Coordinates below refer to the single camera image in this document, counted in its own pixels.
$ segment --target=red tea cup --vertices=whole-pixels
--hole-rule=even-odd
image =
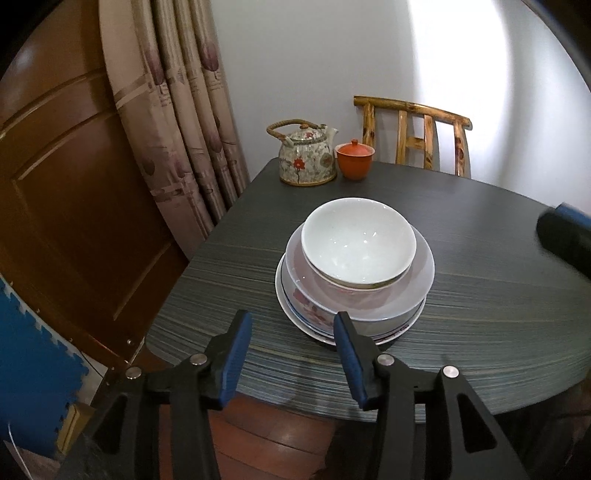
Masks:
[[[354,138],[350,143],[337,145],[335,151],[339,168],[345,178],[362,180],[367,176],[375,153],[372,147],[359,143]]]

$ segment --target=rope handle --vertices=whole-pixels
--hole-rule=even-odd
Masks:
[[[267,133],[272,135],[273,137],[281,140],[282,142],[285,141],[285,135],[275,131],[276,128],[286,127],[287,125],[308,125],[311,128],[320,129],[322,128],[321,125],[313,124],[312,122],[308,122],[306,120],[302,120],[301,118],[293,118],[291,120],[283,120],[282,122],[277,122],[276,124],[271,124],[267,127]]]

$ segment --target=red flower pattern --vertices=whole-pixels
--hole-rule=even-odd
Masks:
[[[306,297],[304,297],[304,294],[300,292],[297,288],[294,290],[294,298],[304,306],[310,304],[310,301]]]
[[[294,160],[294,167],[296,170],[305,170],[306,164],[304,163],[304,160],[302,160],[301,157],[298,157]]]

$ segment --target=cup lid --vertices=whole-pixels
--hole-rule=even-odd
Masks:
[[[374,149],[369,145],[359,143],[359,140],[354,138],[350,143],[339,145],[336,148],[338,153],[343,155],[351,155],[352,157],[369,157],[374,154]]]

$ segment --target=yellow object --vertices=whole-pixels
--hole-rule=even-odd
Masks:
[[[84,403],[70,405],[68,415],[64,420],[60,433],[57,435],[56,445],[61,453],[67,455],[94,412],[94,408]]]

